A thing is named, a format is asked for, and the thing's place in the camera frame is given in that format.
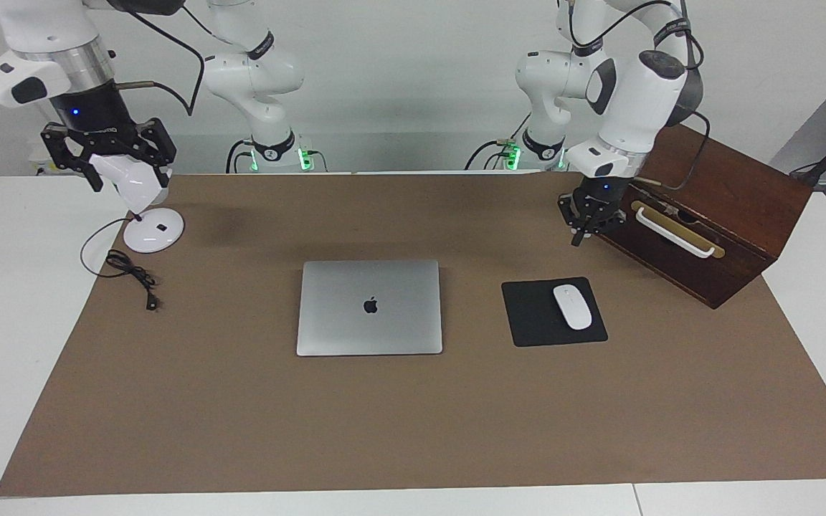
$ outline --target white lamp base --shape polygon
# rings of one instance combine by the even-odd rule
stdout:
[[[142,220],[129,222],[123,232],[123,241],[135,252],[164,251],[184,234],[184,218],[173,209],[150,209],[140,216]]]

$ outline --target box handle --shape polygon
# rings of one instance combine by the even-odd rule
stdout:
[[[663,216],[661,213],[649,208],[649,206],[636,201],[632,203],[632,208],[636,211],[636,220],[639,220],[640,224],[652,229],[652,231],[665,237],[673,244],[678,245],[678,247],[689,252],[689,254],[703,260],[711,257],[722,258],[725,256],[725,249],[712,244],[712,242],[701,237],[701,235],[697,235],[694,231],[686,229],[678,222],[675,222],[675,220],[668,218],[668,216]],[[646,209],[649,209],[652,215],[646,216]]]

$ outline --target lamp head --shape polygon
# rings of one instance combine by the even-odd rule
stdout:
[[[117,186],[120,198],[129,211],[140,214],[163,193],[148,163],[134,160],[129,156],[98,156],[93,154],[89,163],[95,170]]]

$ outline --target brown paper mat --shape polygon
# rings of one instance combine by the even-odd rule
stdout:
[[[180,176],[160,313],[98,280],[0,496],[826,477],[826,388],[763,280],[720,310],[537,176]],[[298,358],[308,260],[436,258],[445,352]],[[511,342],[500,285],[588,277],[610,341]]]

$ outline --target apple logo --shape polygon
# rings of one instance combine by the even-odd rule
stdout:
[[[373,296],[370,300],[365,301],[365,304],[363,304],[363,308],[365,309],[365,313],[377,313],[378,301]]]

